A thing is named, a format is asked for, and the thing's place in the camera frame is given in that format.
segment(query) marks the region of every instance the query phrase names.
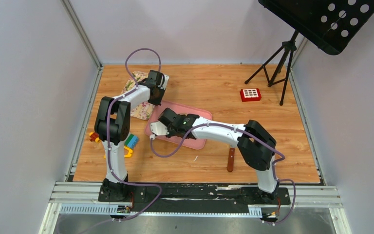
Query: black music stand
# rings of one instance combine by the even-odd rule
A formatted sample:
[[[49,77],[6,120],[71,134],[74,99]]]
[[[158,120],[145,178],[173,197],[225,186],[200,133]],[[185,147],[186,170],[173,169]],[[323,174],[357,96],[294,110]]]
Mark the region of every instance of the black music stand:
[[[244,82],[248,84],[262,69],[268,87],[284,81],[280,106],[283,105],[293,52],[297,49],[295,39],[298,32],[323,52],[338,55],[374,13],[374,0],[259,0],[259,3],[296,30],[290,41],[283,42],[280,49]],[[284,54],[269,79],[265,66],[283,49]],[[286,77],[275,82],[289,53]]]

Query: wooden knife handle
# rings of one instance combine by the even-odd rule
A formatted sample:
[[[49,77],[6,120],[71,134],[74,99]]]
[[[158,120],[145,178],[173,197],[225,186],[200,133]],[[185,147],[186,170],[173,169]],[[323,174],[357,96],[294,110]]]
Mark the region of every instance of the wooden knife handle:
[[[232,172],[234,168],[234,148],[228,150],[227,171]]]

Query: floral fabric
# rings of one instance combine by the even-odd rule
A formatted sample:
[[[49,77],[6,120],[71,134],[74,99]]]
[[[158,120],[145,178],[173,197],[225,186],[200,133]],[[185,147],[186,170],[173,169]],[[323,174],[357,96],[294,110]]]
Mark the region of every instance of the floral fabric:
[[[142,79],[145,79],[148,77],[148,74],[145,72],[133,72],[132,74],[134,75],[135,79],[137,79],[137,81],[141,81]],[[130,77],[127,83],[125,84],[124,89],[121,92],[121,94],[132,89],[134,85],[135,85],[134,80]],[[155,106],[153,104],[145,101],[131,111],[131,117],[147,120],[150,118],[151,113],[154,110],[154,107]]]

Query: pink plastic tray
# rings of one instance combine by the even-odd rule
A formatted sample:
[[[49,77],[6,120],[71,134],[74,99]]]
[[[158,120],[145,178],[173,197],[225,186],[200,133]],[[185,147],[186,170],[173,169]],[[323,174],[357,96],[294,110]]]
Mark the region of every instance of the pink plastic tray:
[[[177,103],[173,103],[173,102],[169,102],[169,101],[161,101],[161,106],[156,106],[154,108],[154,111],[152,112],[152,114],[150,116],[150,119],[149,119],[149,121],[146,125],[145,130],[144,130],[144,132],[148,136],[152,134],[151,129],[150,129],[150,123],[157,122],[158,121],[158,116],[167,107],[169,107],[175,113],[178,113],[178,114],[181,114],[181,113],[183,113],[183,114],[196,114],[196,115],[199,115],[199,116],[204,117],[206,119],[210,119],[210,120],[213,119],[213,115],[208,111],[200,110],[200,109],[197,109],[197,108],[194,108],[194,107],[189,107],[189,106],[185,106],[185,105],[182,105],[182,104],[177,104]],[[181,142],[181,137],[178,137],[178,136],[176,136],[176,137],[173,136],[173,137],[170,137],[170,138],[167,138],[166,136],[157,136],[157,139],[169,141],[169,142],[172,142],[172,143],[175,143],[175,144],[180,144],[180,142]],[[204,147],[205,143],[206,143],[206,140],[186,139],[183,142],[183,146],[186,146],[186,147],[189,147],[189,148],[195,149],[195,150],[200,150]]]

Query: wooden tabletop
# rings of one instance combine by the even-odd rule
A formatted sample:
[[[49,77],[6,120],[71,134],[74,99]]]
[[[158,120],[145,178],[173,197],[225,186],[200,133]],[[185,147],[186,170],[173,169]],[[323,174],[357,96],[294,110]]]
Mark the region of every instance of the wooden tabletop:
[[[163,100],[210,111],[213,120],[226,123],[258,121],[277,141],[276,148],[285,154],[286,160],[276,166],[278,178],[291,178],[296,183],[319,183],[319,176],[298,107],[288,84],[284,105],[279,106],[283,83],[267,87],[263,72],[245,85],[259,65],[163,65],[161,71],[170,80]],[[276,66],[268,66],[271,75]],[[130,66],[130,71],[148,72],[157,66]],[[282,79],[285,69],[276,80]],[[104,68],[93,110],[79,156],[74,181],[102,181],[106,175],[106,162],[102,144],[89,141],[94,131],[99,101],[104,96],[120,94],[129,75],[123,65]],[[259,88],[262,99],[258,102],[242,102],[240,90]],[[254,169],[235,151],[234,170],[227,171],[229,145],[207,140],[201,150],[186,147],[172,157],[159,158],[150,150],[149,137],[145,135],[146,120],[131,118],[130,132],[140,138],[133,156],[125,158],[129,181],[132,182],[257,182]],[[161,154],[171,153],[177,145],[155,140],[154,149]]]

